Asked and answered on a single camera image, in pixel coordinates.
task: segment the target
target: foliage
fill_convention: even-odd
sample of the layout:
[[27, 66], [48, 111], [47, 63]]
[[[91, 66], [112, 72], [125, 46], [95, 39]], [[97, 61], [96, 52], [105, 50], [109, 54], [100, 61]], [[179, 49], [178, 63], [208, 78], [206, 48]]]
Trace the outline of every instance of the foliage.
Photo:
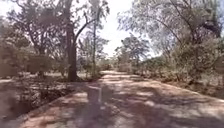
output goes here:
[[28, 60], [28, 72], [36, 74], [39, 71], [49, 72], [52, 70], [51, 58], [44, 55], [30, 55]]
[[118, 70], [135, 73], [140, 66], [140, 60], [145, 58], [149, 52], [149, 42], [140, 40], [134, 35], [121, 42], [122, 46], [116, 49], [119, 63]]
[[119, 14], [119, 28], [150, 38], [167, 71], [187, 72], [197, 81], [223, 50], [219, 2], [135, 0], [129, 11]]
[[162, 57], [155, 57], [142, 62], [142, 65], [145, 65], [148, 70], [156, 72], [165, 67], [166, 63]]
[[111, 70], [112, 69], [112, 66], [111, 66], [111, 62], [109, 59], [102, 59], [100, 62], [99, 62], [99, 67], [102, 71], [105, 71], [105, 70]]
[[25, 69], [26, 53], [21, 49], [29, 45], [29, 41], [21, 33], [13, 31], [11, 26], [2, 24], [0, 38], [1, 77], [17, 76]]
[[[7, 33], [10, 39], [6, 40], [16, 42], [18, 45], [16, 47], [31, 46], [37, 56], [31, 57], [33, 61], [45, 61], [43, 59], [45, 57], [53, 58], [57, 63], [53, 66], [54, 69], [58, 68], [63, 76], [65, 72], [68, 72], [68, 79], [76, 80], [79, 36], [85, 28], [94, 26], [95, 21], [97, 21], [97, 27], [103, 27], [101, 19], [109, 13], [108, 3], [105, 0], [10, 1], [17, 5], [20, 11], [13, 9], [8, 13], [9, 24], [17, 33], [11, 34], [13, 31], [9, 30]], [[46, 68], [50, 67], [39, 68], [39, 73], [43, 74], [43, 71], [47, 71]]]

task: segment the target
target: unpaved road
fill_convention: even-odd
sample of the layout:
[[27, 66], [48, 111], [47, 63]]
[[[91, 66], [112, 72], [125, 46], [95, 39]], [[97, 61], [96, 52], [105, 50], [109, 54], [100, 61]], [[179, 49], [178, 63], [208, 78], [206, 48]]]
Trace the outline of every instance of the unpaved road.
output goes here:
[[224, 128], [224, 101], [107, 71], [6, 128]]

